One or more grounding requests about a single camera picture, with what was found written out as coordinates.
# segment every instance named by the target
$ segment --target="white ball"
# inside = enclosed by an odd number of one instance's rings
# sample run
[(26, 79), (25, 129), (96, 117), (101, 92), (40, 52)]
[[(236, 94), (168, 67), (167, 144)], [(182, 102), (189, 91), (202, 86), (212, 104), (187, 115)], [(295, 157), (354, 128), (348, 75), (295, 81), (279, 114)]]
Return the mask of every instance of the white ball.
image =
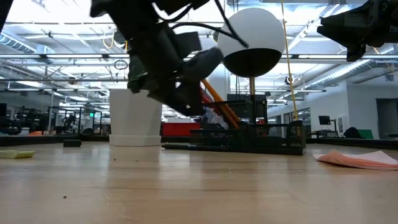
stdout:
[[(259, 8), (244, 9), (228, 20), (249, 48), (219, 34), (218, 47), (224, 55), (225, 67), (241, 77), (258, 77), (273, 69), (285, 50), (284, 30), (279, 20)], [(226, 24), (221, 29), (230, 32)]]

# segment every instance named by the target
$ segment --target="paper sheet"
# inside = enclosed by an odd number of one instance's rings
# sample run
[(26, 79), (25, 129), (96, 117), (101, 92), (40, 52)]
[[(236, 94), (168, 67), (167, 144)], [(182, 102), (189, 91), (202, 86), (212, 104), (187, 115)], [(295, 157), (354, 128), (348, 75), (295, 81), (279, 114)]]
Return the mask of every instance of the paper sheet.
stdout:
[(398, 170), (398, 161), (382, 151), (366, 154), (342, 154), (336, 150), (328, 154), (314, 154), (317, 161), (329, 162), (350, 167), (378, 170)]

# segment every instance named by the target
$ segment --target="white flower pot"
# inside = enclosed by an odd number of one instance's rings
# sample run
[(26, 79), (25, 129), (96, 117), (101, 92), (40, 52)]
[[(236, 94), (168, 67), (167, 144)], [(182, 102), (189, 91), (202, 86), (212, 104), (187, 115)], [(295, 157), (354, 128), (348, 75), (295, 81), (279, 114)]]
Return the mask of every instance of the white flower pot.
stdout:
[(159, 146), (162, 104), (147, 97), (148, 91), (111, 90), (109, 96), (111, 146)]

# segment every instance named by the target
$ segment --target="wooden table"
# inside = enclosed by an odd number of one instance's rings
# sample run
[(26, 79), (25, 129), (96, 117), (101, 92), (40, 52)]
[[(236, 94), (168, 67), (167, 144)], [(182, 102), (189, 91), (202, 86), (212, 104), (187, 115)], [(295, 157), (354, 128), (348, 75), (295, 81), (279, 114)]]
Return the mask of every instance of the wooden table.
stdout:
[[(373, 149), (310, 144), (302, 157), (95, 142), (76, 149), (10, 149), (37, 153), (0, 159), (2, 224), (398, 222), (398, 172), (333, 166), (312, 157), (331, 149)], [(398, 157), (398, 151), (385, 152)]]

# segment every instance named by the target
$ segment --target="wire mesh container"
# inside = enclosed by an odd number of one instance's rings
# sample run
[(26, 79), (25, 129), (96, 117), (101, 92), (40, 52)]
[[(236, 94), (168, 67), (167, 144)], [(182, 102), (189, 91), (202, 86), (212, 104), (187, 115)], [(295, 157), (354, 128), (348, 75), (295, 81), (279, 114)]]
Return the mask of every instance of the wire mesh container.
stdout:
[(305, 152), (305, 126), (291, 124), (257, 124), (252, 147), (263, 148), (273, 154), (302, 155)]
[(238, 117), (238, 126), (249, 123), (252, 118), (252, 104), (248, 100), (212, 102), (205, 104), (205, 114), (201, 119), (202, 129), (237, 129), (227, 107)]
[[(238, 127), (224, 113), (228, 105), (239, 118)], [(305, 126), (301, 122), (290, 124), (250, 124), (251, 102), (246, 100), (206, 104), (201, 129), (191, 130), (190, 144), (207, 151), (250, 152), (303, 155), (305, 152)]]

